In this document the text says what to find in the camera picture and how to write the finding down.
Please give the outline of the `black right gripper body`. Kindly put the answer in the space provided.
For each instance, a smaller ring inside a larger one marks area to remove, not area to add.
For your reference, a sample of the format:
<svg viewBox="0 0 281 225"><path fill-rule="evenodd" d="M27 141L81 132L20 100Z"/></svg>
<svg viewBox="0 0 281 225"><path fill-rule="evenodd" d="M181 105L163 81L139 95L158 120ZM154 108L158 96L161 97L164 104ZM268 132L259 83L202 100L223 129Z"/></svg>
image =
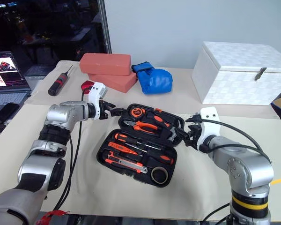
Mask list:
<svg viewBox="0 0 281 225"><path fill-rule="evenodd" d="M189 130L187 132L188 136L185 140L186 147L193 147L197 149L197 142L201 136L202 128L200 124L191 124L188 126Z"/></svg>

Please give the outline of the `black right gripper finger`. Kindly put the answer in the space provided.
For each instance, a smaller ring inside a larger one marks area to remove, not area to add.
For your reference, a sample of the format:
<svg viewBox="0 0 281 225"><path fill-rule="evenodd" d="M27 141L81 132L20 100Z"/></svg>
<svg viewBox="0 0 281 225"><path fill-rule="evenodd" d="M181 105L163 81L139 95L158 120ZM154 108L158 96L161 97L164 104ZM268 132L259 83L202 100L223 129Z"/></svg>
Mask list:
<svg viewBox="0 0 281 225"><path fill-rule="evenodd" d="M182 140L190 139L189 134L187 132L185 132L184 129L181 127L175 128L175 133L176 133L177 137L179 137Z"/></svg>
<svg viewBox="0 0 281 225"><path fill-rule="evenodd" d="M191 117L189 117L188 119L185 120L185 122L187 122L187 123L190 123L190 122L200 123L200 121L201 121L200 114L192 115Z"/></svg>

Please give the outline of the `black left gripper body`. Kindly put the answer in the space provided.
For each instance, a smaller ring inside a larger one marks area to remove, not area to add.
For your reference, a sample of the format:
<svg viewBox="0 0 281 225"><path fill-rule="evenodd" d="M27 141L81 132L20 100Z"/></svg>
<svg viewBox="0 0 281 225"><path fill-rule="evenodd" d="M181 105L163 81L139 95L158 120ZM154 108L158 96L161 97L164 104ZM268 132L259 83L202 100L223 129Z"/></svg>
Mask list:
<svg viewBox="0 0 281 225"><path fill-rule="evenodd" d="M113 111L115 109L115 105L112 103L108 103L103 100L99 100L99 108L100 108L100 120L105 120L108 118L108 113L106 111L109 111L111 114L111 117L116 116L115 112Z"/></svg>

